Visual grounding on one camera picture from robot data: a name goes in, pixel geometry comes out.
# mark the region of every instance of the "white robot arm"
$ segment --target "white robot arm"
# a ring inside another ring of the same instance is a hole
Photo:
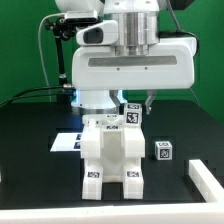
[[[83,113],[117,113],[119,90],[183,89],[194,83],[196,39],[158,36],[158,14],[167,9],[166,0],[56,0],[56,4],[68,11],[65,19],[89,10],[104,15],[102,22],[76,36],[81,47],[73,57],[72,80],[79,93],[72,105]]]

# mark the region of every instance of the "stacked blocks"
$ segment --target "stacked blocks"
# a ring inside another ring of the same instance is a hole
[[[140,104],[126,104],[124,116],[83,116],[83,199],[100,200],[102,183],[110,182],[123,182],[126,199],[143,198],[141,158],[145,157],[145,139],[141,113]]]

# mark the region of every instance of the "green wall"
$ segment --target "green wall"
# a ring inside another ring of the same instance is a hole
[[[196,80],[192,87],[201,107],[224,123],[224,1],[195,0],[185,11],[176,11],[181,27],[197,34],[201,49],[195,57]],[[43,17],[57,13],[54,0],[0,1],[0,101],[28,88],[45,86],[38,52],[38,27]],[[174,29],[168,12],[160,16],[160,29]],[[43,29],[43,53],[51,85],[58,84],[53,34]],[[75,40],[64,43],[66,70],[71,81]],[[129,100],[146,98],[145,91],[127,91]],[[194,101],[189,90],[158,91],[157,99]]]

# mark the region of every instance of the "black pole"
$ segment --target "black pole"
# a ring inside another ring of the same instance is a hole
[[[64,85],[68,81],[67,81],[67,76],[66,76],[66,73],[65,73],[62,41],[61,41],[61,37],[59,35],[55,35],[55,42],[56,42],[57,57],[58,57],[59,84]]]

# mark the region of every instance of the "black table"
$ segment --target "black table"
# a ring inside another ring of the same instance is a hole
[[[80,132],[69,105],[11,104],[0,109],[0,209],[202,202],[187,175],[201,159],[224,185],[224,126],[189,101],[154,101],[143,117],[146,158],[144,199],[124,200],[121,183],[103,184],[101,201],[82,200],[79,152],[50,152],[59,132]],[[154,142],[169,140],[172,161],[157,161]]]

